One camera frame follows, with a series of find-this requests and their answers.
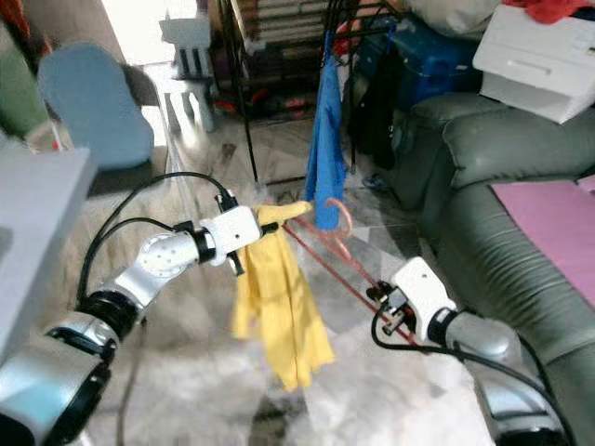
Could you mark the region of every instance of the tiled floor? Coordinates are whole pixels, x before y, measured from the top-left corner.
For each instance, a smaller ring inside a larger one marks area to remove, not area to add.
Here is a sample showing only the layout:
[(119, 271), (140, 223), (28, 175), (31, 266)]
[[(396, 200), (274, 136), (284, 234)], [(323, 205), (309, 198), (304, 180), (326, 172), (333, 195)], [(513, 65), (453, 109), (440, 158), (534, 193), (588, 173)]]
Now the tiled floor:
[[(263, 177), (303, 173), (310, 124), (255, 129)], [(187, 168), (212, 173), (236, 191), (241, 203), (301, 196), (300, 184), (268, 190), (254, 186), (239, 123), (221, 123), (211, 135), (189, 122), (180, 122), (180, 127)], [(376, 196), (361, 187), (362, 171), (348, 178), (345, 191), (355, 227), (348, 247), (370, 273), (386, 278), (422, 248), (410, 217), (393, 197)], [(200, 203), (199, 214), (213, 216), (214, 192), (198, 182), (191, 188)], [(86, 204), (56, 267), (49, 288), (53, 304), (43, 322), (54, 319), (71, 300), (89, 238), (118, 199)], [(185, 211), (178, 188), (162, 186), (139, 196), (127, 215), (173, 223), (184, 219)], [(94, 266), (93, 280), (130, 262), (151, 233), (138, 227), (109, 241)], [(300, 233), (313, 242), (309, 234)], [(365, 283), (357, 274), (319, 246), (317, 250), (364, 292)], [(369, 334), (371, 312), (301, 248), (295, 246), (295, 252), (323, 315), (336, 361), (315, 375), (311, 387), (285, 392), (271, 375), (259, 342), (231, 337), (236, 291), (229, 269), (190, 269), (162, 292), (149, 314), (146, 348), (126, 413), (127, 445), (492, 444), (470, 378), (456, 361), (377, 348)], [(116, 417), (138, 336), (137, 330), (121, 348), (112, 384), (79, 444), (116, 444)]]

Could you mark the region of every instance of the clothing rack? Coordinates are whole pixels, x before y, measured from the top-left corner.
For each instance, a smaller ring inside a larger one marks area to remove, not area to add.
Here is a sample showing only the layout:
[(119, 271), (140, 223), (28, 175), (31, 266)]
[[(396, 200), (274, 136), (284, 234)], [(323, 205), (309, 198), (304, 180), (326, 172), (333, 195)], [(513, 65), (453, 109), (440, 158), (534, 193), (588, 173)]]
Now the clothing rack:
[[(350, 111), (354, 108), (353, 55), (357, 51), (354, 39), (386, 33), (389, 28), (353, 30), (356, 19), (399, 17), (400, 12), (389, 0), (360, 4), (359, 0), (218, 0), (223, 28), (223, 43), (231, 74), (231, 88), (244, 120), (245, 137), (255, 182), (259, 182), (251, 135), (245, 91), (251, 85), (270, 85), (291, 80), (311, 82), (317, 88), (321, 63), (324, 62), (324, 39), (330, 33), (331, 42), (347, 39), (349, 66)], [(337, 32), (341, 23), (346, 31)], [(282, 57), (264, 67), (250, 67), (246, 43), (254, 39), (266, 42), (267, 49)], [(350, 141), (351, 171), (355, 169), (356, 147)], [(304, 179), (291, 177), (270, 181), (267, 185), (283, 184)]]

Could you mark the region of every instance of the yellow cloth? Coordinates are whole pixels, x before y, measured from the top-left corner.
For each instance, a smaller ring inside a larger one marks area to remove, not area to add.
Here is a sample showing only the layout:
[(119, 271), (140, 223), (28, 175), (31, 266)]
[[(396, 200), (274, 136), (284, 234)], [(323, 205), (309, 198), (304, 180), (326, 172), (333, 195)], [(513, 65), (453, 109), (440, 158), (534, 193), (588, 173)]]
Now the yellow cloth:
[[(299, 216), (311, 210), (307, 202), (260, 206), (261, 225)], [(310, 287), (282, 228), (238, 253), (245, 274), (238, 278), (238, 298), (232, 328), (246, 339), (258, 322), (267, 362), (285, 388), (309, 386), (311, 371), (335, 358)]]

